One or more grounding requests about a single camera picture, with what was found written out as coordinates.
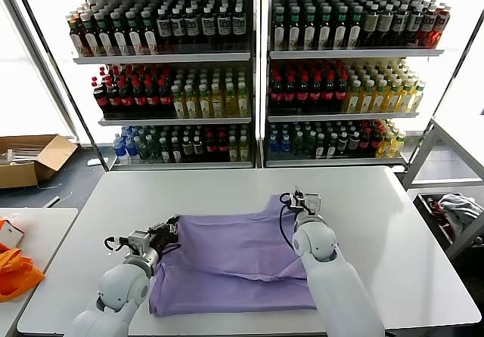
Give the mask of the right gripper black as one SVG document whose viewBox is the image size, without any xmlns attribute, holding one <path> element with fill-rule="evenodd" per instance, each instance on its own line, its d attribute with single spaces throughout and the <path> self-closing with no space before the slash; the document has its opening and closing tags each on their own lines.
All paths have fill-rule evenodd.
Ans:
<svg viewBox="0 0 484 337">
<path fill-rule="evenodd" d="M 279 201 L 294 213 L 306 212 L 306 201 L 304 200 L 304 193 L 300 190 L 294 190 L 292 194 L 281 194 Z"/>
</svg>

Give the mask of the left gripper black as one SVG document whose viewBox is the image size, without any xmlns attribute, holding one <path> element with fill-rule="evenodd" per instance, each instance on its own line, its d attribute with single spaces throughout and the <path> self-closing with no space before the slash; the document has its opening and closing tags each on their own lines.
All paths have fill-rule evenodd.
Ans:
<svg viewBox="0 0 484 337">
<path fill-rule="evenodd" d="M 168 252 L 178 245 L 178 216 L 149 229 L 150 247 L 156 252 Z"/>
</svg>

